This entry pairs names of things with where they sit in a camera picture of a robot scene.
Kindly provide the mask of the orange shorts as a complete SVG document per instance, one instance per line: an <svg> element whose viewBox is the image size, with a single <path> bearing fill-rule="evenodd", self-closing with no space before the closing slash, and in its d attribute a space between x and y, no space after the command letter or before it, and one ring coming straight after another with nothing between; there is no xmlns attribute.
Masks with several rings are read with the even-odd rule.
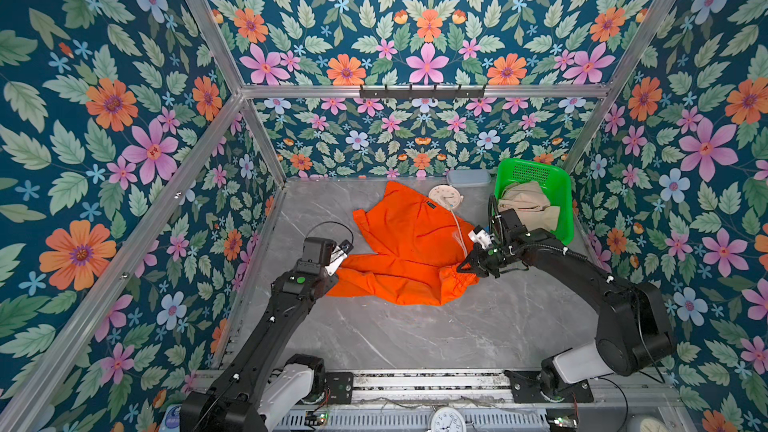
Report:
<svg viewBox="0 0 768 432"><path fill-rule="evenodd" d="M459 269L474 226L416 190L391 181L379 203L353 218L372 252L343 261L331 296L443 306L479 282Z"/></svg>

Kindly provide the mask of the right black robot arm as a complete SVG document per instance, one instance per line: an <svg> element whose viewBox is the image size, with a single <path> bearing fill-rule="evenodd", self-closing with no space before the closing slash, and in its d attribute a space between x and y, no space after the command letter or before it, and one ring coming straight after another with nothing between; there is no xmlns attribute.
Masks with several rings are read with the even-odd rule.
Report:
<svg viewBox="0 0 768 432"><path fill-rule="evenodd" d="M535 382L544 398L565 398L593 378L631 376L674 354L676 339L658 287L607 272L552 232L527 229L513 210L489 219L489 230L477 226L467 234L472 249L459 272L498 278L522 263L558 280L597 314L593 339L542 361Z"/></svg>

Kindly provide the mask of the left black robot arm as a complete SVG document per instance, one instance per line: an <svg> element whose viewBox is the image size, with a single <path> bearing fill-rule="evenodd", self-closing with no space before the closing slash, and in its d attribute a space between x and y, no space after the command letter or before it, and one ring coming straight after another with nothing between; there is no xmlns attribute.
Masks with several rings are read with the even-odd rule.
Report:
<svg viewBox="0 0 768 432"><path fill-rule="evenodd" d="M299 325L337 283L351 240L309 237L294 266L271 284L271 296L240 352L206 392L181 405L181 431L272 431L302 399L324 389L324 362L298 356L272 372Z"/></svg>

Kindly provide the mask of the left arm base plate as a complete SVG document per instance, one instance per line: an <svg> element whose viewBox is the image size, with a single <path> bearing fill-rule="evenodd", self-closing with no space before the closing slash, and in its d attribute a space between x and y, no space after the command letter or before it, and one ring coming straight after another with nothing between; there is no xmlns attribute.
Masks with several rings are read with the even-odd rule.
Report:
<svg viewBox="0 0 768 432"><path fill-rule="evenodd" d="M354 379L352 372L324 372L313 379L310 393L300 400L300 404L314 407L348 405L352 402Z"/></svg>

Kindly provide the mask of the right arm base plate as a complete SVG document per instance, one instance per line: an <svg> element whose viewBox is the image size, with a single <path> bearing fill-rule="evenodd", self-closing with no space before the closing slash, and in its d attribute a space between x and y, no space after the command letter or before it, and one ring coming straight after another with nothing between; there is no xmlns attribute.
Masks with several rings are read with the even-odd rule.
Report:
<svg viewBox="0 0 768 432"><path fill-rule="evenodd" d="M510 382L515 403L593 403L594 395L587 380L574 384L562 381L552 370L503 371Z"/></svg>

